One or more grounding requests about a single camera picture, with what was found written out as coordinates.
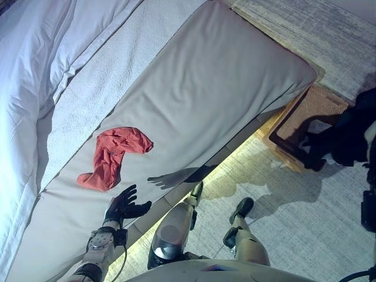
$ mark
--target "rug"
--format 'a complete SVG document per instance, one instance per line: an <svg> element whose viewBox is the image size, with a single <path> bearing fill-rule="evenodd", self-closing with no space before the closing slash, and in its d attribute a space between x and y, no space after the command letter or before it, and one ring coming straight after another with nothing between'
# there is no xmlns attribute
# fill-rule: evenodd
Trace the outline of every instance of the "rug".
<svg viewBox="0 0 376 282"><path fill-rule="evenodd" d="M232 9L315 66L320 86L354 100L376 87L376 26L326 0L237 0Z"/></svg>
<svg viewBox="0 0 376 282"><path fill-rule="evenodd" d="M241 199L252 197L255 204L246 221L273 267L323 282L366 270L373 264L375 243L374 234L360 223L366 174L359 163L326 165L319 173L292 172L253 135L205 178L196 227L185 251L233 259L222 243L228 218ZM147 270L155 229L128 250L118 281ZM121 262L122 257L111 266L107 282Z"/></svg>

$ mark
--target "red cloth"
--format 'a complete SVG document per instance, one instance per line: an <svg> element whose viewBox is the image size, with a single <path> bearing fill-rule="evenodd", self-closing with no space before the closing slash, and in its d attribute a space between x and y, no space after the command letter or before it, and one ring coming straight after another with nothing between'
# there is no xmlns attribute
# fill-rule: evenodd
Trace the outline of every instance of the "red cloth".
<svg viewBox="0 0 376 282"><path fill-rule="evenodd" d="M93 160L94 172L77 177L77 182L100 191L111 189L119 175L125 153L144 154L153 148L153 142L133 127L117 127L102 132L96 138Z"/></svg>

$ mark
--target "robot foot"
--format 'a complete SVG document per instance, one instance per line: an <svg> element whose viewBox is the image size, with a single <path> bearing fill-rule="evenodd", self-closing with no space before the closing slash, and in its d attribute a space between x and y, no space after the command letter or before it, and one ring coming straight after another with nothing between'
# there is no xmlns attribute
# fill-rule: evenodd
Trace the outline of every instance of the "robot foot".
<svg viewBox="0 0 376 282"><path fill-rule="evenodd" d="M200 203L203 188L204 188L204 183L201 181L199 184L196 185L195 188L193 188L192 192L190 192L190 196L196 199L197 206Z"/></svg>
<svg viewBox="0 0 376 282"><path fill-rule="evenodd" d="M237 215L239 215L241 217L246 217L247 214L253 208L253 204L254 204L253 200L249 197L246 197L243 200L241 200L241 202L237 205L235 211L233 212L233 214L229 218L230 223L231 224L234 223L234 219Z"/></svg>

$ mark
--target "robot leg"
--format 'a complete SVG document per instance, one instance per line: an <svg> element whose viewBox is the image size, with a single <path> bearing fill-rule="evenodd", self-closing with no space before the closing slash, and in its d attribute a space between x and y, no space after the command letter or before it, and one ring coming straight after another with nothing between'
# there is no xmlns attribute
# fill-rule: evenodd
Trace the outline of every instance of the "robot leg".
<svg viewBox="0 0 376 282"><path fill-rule="evenodd" d="M159 224L150 246L147 269L184 260L188 233L193 230L203 183L197 185L190 196L172 208Z"/></svg>
<svg viewBox="0 0 376 282"><path fill-rule="evenodd" d="M252 207L253 200L249 197L244 198L237 205L234 213L230 217L232 226L223 238L223 243L231 249L235 247L236 260L270 266L266 249L251 233L244 219L251 211Z"/></svg>

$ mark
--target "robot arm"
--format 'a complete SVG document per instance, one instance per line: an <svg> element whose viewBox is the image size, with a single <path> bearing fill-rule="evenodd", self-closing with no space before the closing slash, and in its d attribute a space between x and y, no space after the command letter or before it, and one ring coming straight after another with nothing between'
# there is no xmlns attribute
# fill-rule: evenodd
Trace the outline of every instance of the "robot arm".
<svg viewBox="0 0 376 282"><path fill-rule="evenodd" d="M143 216L152 205L150 201L135 204L136 192L136 185L132 185L111 200L102 227L92 232L82 264L67 282L102 282L105 279L108 267L113 262L115 247L125 248L126 245L124 219Z"/></svg>

